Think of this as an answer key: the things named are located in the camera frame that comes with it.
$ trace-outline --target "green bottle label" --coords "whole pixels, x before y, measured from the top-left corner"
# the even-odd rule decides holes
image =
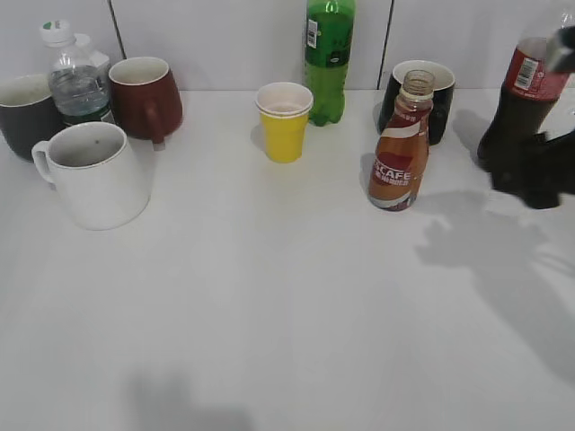
[[[319,67],[347,65],[352,35],[351,16],[344,13],[310,13],[307,17],[305,60]]]
[[[114,116],[111,113],[110,104],[106,104],[102,109],[97,110],[91,114],[72,116],[64,116],[64,124],[67,126],[73,126],[74,124],[88,123],[91,121],[103,121],[106,123],[116,124],[114,121]]]

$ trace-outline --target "tile grout line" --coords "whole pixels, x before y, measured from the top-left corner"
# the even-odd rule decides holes
[[[389,42],[389,33],[392,29],[392,20],[394,19],[395,0],[392,0],[389,6],[389,20],[387,20],[387,30],[385,31],[384,52],[381,55],[381,65],[379,66],[379,76],[377,77],[377,90],[381,90],[381,79],[384,75],[385,54],[387,54],[387,43]]]
[[[124,49],[124,42],[122,41],[122,36],[121,34],[119,34],[118,21],[116,20],[116,12],[114,11],[114,6],[111,3],[111,0],[108,0],[108,8],[110,9],[111,21],[114,24],[114,30],[116,31],[116,39],[118,40],[119,50],[122,54],[122,58],[126,59],[128,57],[126,56],[126,50]]]

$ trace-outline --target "nescafe bottle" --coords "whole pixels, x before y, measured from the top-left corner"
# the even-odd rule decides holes
[[[477,155],[487,171],[502,174],[513,165],[518,146],[538,132],[559,100],[569,74],[547,71],[545,51],[557,30],[572,25],[575,4],[555,0],[527,26],[501,87],[495,119],[479,145]]]
[[[420,191],[429,156],[428,117],[433,109],[435,78],[412,70],[395,99],[395,113],[376,149],[369,182],[369,198],[379,208],[403,211]]]

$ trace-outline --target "dark red mug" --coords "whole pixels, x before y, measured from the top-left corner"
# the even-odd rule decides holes
[[[161,144],[181,124],[180,93],[160,58],[134,57],[110,69],[116,122],[128,135]]]

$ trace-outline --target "bottle label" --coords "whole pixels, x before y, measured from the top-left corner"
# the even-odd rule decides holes
[[[417,198],[429,154],[427,110],[396,107],[376,150],[369,196],[378,207],[401,211]]]
[[[64,115],[64,124],[67,127],[73,126],[75,124],[89,123],[91,121],[103,121],[106,123],[116,124],[114,120],[114,115],[111,112],[110,104],[106,104],[100,110],[97,110],[91,114],[86,115]]]
[[[349,63],[353,18],[345,13],[314,13],[307,20],[305,60],[318,67]]]
[[[569,74],[545,70],[544,62],[516,49],[505,78],[505,87],[513,94],[533,101],[556,101],[561,96]]]

